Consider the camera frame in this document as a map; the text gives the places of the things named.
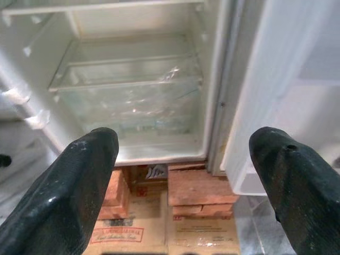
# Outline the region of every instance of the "brick stack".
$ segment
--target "brick stack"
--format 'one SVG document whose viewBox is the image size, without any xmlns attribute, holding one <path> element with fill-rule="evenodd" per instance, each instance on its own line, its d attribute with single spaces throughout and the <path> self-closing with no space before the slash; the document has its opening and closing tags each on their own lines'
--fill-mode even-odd
<svg viewBox="0 0 340 255">
<path fill-rule="evenodd" d="M 231 217 L 237 201 L 226 177 L 214 177 L 203 163 L 168 167 L 168 203 L 174 216 Z"/>
<path fill-rule="evenodd" d="M 121 169 L 112 172 L 98 219 L 119 219 L 129 216 L 130 190 L 125 179 L 126 175 Z"/>
</svg>

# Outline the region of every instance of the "refrigerator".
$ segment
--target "refrigerator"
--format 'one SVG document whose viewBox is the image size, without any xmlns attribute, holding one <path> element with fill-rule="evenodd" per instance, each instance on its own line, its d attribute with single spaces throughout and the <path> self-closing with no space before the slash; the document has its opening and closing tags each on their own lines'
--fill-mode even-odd
<svg viewBox="0 0 340 255">
<path fill-rule="evenodd" d="M 292 127 L 278 113 L 335 6 L 1 1 L 2 97 L 56 154 L 106 126 L 119 137 L 116 166 L 207 160 L 235 193 L 264 195 L 248 139 L 265 125 Z"/>
</svg>

